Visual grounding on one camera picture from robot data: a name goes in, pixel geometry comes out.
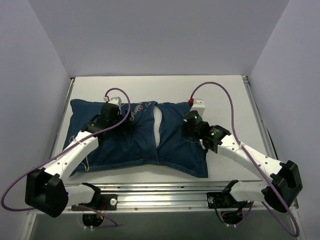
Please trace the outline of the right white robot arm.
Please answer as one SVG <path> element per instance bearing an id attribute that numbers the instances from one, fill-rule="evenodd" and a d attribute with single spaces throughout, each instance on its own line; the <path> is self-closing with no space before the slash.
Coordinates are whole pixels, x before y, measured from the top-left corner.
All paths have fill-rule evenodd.
<path id="1" fill-rule="evenodd" d="M 280 213 L 287 212 L 303 188 L 296 163 L 291 160 L 282 162 L 262 154 L 238 141 L 227 129 L 209 125 L 196 110 L 187 112 L 183 121 L 186 136 L 204 150 L 227 157 L 260 178 L 259 182 L 230 182 L 222 193 L 225 205 L 232 207 L 238 202 L 264 202 Z"/>

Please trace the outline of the blue fish-print pillowcase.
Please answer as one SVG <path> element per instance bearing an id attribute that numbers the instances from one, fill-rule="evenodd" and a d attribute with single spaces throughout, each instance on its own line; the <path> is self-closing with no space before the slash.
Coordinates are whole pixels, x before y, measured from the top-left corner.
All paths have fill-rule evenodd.
<path id="1" fill-rule="evenodd" d="M 154 106 L 162 112 L 158 147 L 154 138 Z M 74 173 L 152 164 L 167 166 L 197 178 L 208 177 L 206 152 L 198 143 L 183 137 L 183 116 L 191 109 L 188 103 L 145 101 L 125 103 L 121 109 L 131 111 L 133 132 L 113 132 L 77 166 Z"/>

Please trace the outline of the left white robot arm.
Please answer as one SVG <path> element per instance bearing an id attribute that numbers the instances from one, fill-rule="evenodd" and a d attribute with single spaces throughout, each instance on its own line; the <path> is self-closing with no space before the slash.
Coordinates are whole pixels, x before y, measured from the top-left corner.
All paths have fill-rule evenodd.
<path id="1" fill-rule="evenodd" d="M 100 207 L 103 200 L 100 188 L 86 182 L 69 187 L 65 183 L 91 152 L 127 123 L 128 116 L 122 114 L 118 98 L 104 103 L 100 113 L 84 124 L 56 159 L 27 174 L 25 203 L 53 218 L 70 206 L 90 210 Z"/>

